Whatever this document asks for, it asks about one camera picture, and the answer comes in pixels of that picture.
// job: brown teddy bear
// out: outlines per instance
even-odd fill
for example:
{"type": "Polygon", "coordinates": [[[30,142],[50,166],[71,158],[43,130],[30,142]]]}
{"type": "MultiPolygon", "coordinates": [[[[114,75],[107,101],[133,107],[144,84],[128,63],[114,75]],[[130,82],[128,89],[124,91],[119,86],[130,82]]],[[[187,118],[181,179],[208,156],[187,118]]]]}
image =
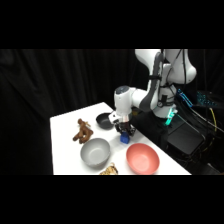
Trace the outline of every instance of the brown teddy bear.
{"type": "Polygon", "coordinates": [[[84,144],[87,141],[89,141],[91,135],[93,135],[93,131],[86,127],[88,125],[88,122],[82,121],[82,119],[78,120],[78,124],[80,125],[80,131],[79,133],[73,138],[73,141],[77,141],[79,139],[80,144],[84,144]]]}

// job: pink bowl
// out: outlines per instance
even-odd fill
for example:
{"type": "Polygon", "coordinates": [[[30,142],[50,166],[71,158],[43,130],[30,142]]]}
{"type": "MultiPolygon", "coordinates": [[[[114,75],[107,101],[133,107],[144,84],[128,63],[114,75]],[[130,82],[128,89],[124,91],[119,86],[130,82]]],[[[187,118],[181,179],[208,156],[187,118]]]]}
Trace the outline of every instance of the pink bowl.
{"type": "Polygon", "coordinates": [[[159,156],[148,145],[134,144],[127,151],[127,161],[131,169],[139,175],[152,175],[160,165],[159,156]]]}

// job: black backdrop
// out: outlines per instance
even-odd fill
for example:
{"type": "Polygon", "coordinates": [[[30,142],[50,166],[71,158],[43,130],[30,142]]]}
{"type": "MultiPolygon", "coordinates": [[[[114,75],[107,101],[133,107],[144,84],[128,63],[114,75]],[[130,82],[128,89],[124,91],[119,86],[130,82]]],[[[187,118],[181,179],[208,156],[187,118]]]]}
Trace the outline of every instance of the black backdrop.
{"type": "MultiPolygon", "coordinates": [[[[190,50],[204,88],[202,50],[190,50]]],[[[224,95],[224,51],[207,50],[209,90],[224,95]]],[[[49,118],[106,102],[121,85],[146,89],[134,49],[0,50],[0,172],[52,174],[49,118]]]]}

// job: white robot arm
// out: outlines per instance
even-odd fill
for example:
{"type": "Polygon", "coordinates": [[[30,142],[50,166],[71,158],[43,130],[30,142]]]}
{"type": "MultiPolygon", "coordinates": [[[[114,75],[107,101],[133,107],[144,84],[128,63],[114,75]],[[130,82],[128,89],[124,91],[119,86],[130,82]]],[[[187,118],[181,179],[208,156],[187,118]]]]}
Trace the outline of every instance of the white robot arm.
{"type": "Polygon", "coordinates": [[[130,136],[135,131],[129,123],[132,107],[143,112],[153,111],[157,117],[171,121],[177,112],[174,104],[176,88],[172,83],[188,84],[196,76],[196,69],[188,58],[188,49],[165,49],[163,53],[160,49],[136,49],[135,54],[149,69],[147,91],[128,86],[117,88],[114,96],[116,111],[109,116],[118,132],[127,132],[130,136]],[[165,58],[170,64],[164,64],[165,58]]]}

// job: table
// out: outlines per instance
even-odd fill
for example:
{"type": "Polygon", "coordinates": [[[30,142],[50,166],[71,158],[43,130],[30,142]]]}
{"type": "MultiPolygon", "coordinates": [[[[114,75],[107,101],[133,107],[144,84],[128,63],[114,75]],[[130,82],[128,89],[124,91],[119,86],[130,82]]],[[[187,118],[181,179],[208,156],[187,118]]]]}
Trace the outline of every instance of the table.
{"type": "Polygon", "coordinates": [[[96,122],[96,117],[112,111],[107,104],[100,103],[50,119],[54,175],[99,175],[111,162],[115,163],[119,175],[135,175],[126,161],[127,149],[135,143],[147,144],[157,152],[160,158],[160,167],[155,175],[190,175],[140,132],[136,131],[135,136],[127,145],[120,142],[120,134],[115,128],[107,131],[101,129],[96,122]],[[83,145],[80,145],[78,141],[73,141],[73,137],[79,132],[77,121],[80,118],[83,121],[88,121],[91,125],[94,131],[91,139],[103,138],[111,146],[111,156],[108,162],[101,167],[90,168],[81,160],[80,151],[83,145]]]}

